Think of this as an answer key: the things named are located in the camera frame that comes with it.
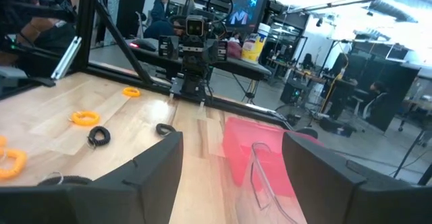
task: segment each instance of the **pink box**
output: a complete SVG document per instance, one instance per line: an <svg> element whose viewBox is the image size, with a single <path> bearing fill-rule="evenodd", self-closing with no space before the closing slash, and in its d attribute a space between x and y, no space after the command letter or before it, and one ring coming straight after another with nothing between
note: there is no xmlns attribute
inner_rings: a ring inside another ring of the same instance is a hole
<svg viewBox="0 0 432 224"><path fill-rule="evenodd" d="M263 150L259 154L263 170L275 194L295 196L290 179L286 173L284 158L282 157L282 138L285 132L280 128L262 125L231 117L225 124L223 135L223 151L228 159L234 183L241 187L244 174L251 156L252 144L265 143L271 150ZM293 132L316 144L323 145L315 138Z"/></svg>

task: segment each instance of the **ceiling duct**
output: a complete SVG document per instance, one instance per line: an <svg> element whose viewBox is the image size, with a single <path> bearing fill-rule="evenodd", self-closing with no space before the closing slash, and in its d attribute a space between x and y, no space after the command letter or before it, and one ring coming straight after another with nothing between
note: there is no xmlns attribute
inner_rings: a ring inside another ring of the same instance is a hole
<svg viewBox="0 0 432 224"><path fill-rule="evenodd" d="M376 11L383 15L394 17L396 18L397 22L413 22L413 23L419 22L410 14L406 13L405 11L402 11L401 9L393 5L390 5L384 0L372 1L368 9L371 11Z"/></svg>

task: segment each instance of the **computer monitor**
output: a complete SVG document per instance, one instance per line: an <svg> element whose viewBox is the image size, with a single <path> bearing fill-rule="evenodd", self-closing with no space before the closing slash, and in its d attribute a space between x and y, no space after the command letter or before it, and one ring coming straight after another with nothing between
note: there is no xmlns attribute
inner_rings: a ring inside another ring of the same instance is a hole
<svg viewBox="0 0 432 224"><path fill-rule="evenodd" d="M254 32L258 29L267 0L233 0L233 10L225 25L230 30Z"/></svg>

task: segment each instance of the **gray floor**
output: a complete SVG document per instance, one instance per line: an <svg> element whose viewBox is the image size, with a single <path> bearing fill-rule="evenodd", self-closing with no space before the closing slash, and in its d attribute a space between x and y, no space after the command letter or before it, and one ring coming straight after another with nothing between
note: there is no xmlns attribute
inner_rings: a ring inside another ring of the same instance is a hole
<svg viewBox="0 0 432 224"><path fill-rule="evenodd" d="M132 69L118 46L93 49L90 52L90 60ZM151 74L154 74L154 67L147 65L143 67L151 71ZM238 79L245 89L248 88L250 83L248 78L238 76ZM215 94L227 98L237 101L244 98L244 93L233 75L220 69L214 70L210 87ZM255 104L268 109L275 109L282 105L283 103L279 100L282 88L282 83L270 86L265 82L260 82L254 99ZM319 100L317 96L319 90L320 88L317 86L310 101L316 102ZM313 123L313 128L319 133L320 141L338 154L387 175L396 170L406 151L420 132L419 128L408 124L405 125L403 132L399 132L400 120L396 118L392 121L386 133L374 129L361 120L353 119L352 113L348 111L344 111L342 119L353 122L360 131L354 133L350 138L346 138L325 132L316 123ZM403 168L398 178L416 183L432 162L431 148L416 146L406 161L406 164L409 164L421 155L423 156L415 163Z"/></svg>

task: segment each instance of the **orange object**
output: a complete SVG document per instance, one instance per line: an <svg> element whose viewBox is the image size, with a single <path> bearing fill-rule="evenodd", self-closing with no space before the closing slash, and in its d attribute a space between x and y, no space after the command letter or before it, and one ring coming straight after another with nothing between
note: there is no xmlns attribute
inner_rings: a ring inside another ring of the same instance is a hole
<svg viewBox="0 0 432 224"><path fill-rule="evenodd" d="M99 122L101 117L92 111L83 111L72 113L72 122L81 126L92 126Z"/></svg>
<svg viewBox="0 0 432 224"><path fill-rule="evenodd" d="M7 138L5 136L0 136L0 146L6 146Z"/></svg>
<svg viewBox="0 0 432 224"><path fill-rule="evenodd" d="M141 92L136 88L125 88L123 89L123 94L126 96L137 97L141 95Z"/></svg>
<svg viewBox="0 0 432 224"><path fill-rule="evenodd" d="M0 155L4 154L15 158L15 163L11 169L0 169L0 179L9 179L20 174L26 165L27 154L21 150L0 148Z"/></svg>

